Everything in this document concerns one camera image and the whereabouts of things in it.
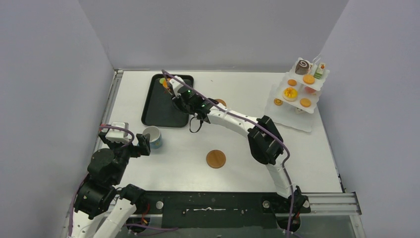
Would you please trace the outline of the small patterned orange cookie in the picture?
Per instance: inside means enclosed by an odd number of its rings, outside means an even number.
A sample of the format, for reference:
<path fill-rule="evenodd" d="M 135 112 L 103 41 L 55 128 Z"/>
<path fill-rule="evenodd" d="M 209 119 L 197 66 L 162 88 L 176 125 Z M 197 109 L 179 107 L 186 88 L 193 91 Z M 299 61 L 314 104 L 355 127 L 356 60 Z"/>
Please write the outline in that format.
<path fill-rule="evenodd" d="M 279 98 L 275 98 L 275 99 L 273 100 L 273 102 L 274 102 L 274 104 L 275 104 L 275 105 L 277 105 L 277 106 L 281 106 L 281 105 L 283 104 L 283 101 L 282 101 L 281 99 L 279 99 Z"/>

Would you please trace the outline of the yellow fruit tart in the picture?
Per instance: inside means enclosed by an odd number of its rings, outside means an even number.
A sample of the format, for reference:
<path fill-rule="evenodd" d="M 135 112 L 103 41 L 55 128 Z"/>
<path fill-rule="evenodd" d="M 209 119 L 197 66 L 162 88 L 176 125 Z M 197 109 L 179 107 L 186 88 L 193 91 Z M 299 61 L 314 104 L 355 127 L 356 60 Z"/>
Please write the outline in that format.
<path fill-rule="evenodd" d="M 283 91 L 283 98 L 286 101 L 293 102 L 298 98 L 298 91 L 293 87 L 288 87 Z"/>

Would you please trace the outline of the small orange biscuit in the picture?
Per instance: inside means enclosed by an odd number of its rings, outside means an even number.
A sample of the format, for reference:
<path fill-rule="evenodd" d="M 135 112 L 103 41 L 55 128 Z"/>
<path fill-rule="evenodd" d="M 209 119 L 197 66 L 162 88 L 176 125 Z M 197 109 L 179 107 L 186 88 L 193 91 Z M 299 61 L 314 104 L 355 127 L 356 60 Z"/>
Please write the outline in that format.
<path fill-rule="evenodd" d="M 296 80 L 294 80 L 294 79 L 289 79 L 289 80 L 287 81 L 287 83 L 288 83 L 288 85 L 290 85 L 290 86 L 296 86 L 296 85 L 297 85 L 297 81 L 296 81 Z"/>

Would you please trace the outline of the plain orange round cookie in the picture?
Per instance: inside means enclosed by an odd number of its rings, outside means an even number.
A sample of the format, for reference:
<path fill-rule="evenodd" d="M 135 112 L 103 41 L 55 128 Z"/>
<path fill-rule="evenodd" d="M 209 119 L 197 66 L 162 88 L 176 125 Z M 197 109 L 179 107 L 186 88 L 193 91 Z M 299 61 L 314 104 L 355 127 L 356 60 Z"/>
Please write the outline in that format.
<path fill-rule="evenodd" d="M 305 108 L 308 108 L 308 107 L 310 107 L 310 106 L 312 105 L 312 102 L 311 102 L 311 100 L 310 100 L 310 99 L 308 99 L 308 98 L 302 98 L 302 99 L 300 100 L 300 104 L 301 104 L 301 106 L 303 106 L 303 107 L 305 107 Z"/>

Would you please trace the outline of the pink strawberry cake slice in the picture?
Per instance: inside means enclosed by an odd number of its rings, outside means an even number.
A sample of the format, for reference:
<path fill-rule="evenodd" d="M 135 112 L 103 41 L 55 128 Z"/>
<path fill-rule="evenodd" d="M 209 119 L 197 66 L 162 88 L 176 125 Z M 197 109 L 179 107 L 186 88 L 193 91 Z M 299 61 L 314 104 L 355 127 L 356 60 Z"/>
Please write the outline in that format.
<path fill-rule="evenodd" d="M 305 87 L 305 92 L 306 92 L 307 94 L 314 95 L 314 94 L 316 94 L 316 93 L 317 93 L 317 90 L 315 90 L 315 89 L 313 89 L 313 88 L 311 88 L 311 87 Z"/>

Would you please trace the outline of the chocolate swirl roll cake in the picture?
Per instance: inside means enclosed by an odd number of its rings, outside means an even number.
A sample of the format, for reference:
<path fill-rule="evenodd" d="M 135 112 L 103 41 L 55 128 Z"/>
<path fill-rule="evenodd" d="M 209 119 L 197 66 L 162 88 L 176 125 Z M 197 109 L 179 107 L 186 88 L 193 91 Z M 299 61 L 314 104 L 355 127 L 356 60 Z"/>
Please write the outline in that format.
<path fill-rule="evenodd" d="M 309 61 L 300 59 L 295 65 L 295 73 L 298 75 L 308 74 L 311 67 L 312 67 L 312 64 Z"/>

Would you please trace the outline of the orange macaron sandwich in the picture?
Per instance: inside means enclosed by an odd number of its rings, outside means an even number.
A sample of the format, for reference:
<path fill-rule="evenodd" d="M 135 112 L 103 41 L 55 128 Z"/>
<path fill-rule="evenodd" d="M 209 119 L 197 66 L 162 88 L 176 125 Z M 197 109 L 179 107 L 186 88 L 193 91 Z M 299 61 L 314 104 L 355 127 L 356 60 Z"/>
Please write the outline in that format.
<path fill-rule="evenodd" d="M 306 74 L 306 75 L 304 75 L 304 76 L 303 76 L 303 82 L 304 82 L 305 84 L 312 85 L 312 84 L 314 84 L 314 82 L 315 82 L 315 78 L 314 78 L 314 76 L 313 76 L 313 75 Z"/>

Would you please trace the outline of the green layered cake slice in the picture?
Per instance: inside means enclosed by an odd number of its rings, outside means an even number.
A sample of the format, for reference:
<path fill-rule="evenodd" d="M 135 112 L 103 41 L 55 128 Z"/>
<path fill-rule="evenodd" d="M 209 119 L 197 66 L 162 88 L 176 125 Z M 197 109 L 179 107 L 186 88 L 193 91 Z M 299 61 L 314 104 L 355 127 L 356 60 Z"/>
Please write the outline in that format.
<path fill-rule="evenodd" d="M 321 79 L 324 75 L 325 68 L 326 68 L 325 63 L 323 63 L 323 62 L 319 63 L 319 65 L 317 66 L 317 68 L 315 70 L 314 78 L 315 79 Z"/>

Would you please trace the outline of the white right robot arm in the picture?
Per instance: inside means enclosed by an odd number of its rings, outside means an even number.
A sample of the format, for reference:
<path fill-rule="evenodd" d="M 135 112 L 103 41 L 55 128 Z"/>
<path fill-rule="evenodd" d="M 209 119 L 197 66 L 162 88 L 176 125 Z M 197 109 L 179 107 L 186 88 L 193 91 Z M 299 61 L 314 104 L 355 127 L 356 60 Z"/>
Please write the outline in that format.
<path fill-rule="evenodd" d="M 168 92 L 174 106 L 183 113 L 193 115 L 200 124 L 220 125 L 245 137 L 252 157 L 266 166 L 273 180 L 276 193 L 280 195 L 279 207 L 286 212 L 297 207 L 298 198 L 293 194 L 294 187 L 284 166 L 290 158 L 290 151 L 270 117 L 255 118 L 240 114 L 186 86 L 169 89 Z"/>

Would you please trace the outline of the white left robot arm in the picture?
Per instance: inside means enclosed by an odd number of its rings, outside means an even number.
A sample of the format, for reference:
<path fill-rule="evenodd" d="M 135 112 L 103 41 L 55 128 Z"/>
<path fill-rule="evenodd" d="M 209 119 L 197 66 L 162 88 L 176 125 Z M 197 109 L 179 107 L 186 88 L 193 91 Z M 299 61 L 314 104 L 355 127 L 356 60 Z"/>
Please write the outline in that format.
<path fill-rule="evenodd" d="M 143 189 L 133 184 L 116 188 L 131 158 L 150 155 L 150 135 L 102 125 L 98 137 L 107 147 L 92 155 L 87 174 L 73 197 L 69 238 L 114 238 L 131 215 L 150 205 Z"/>

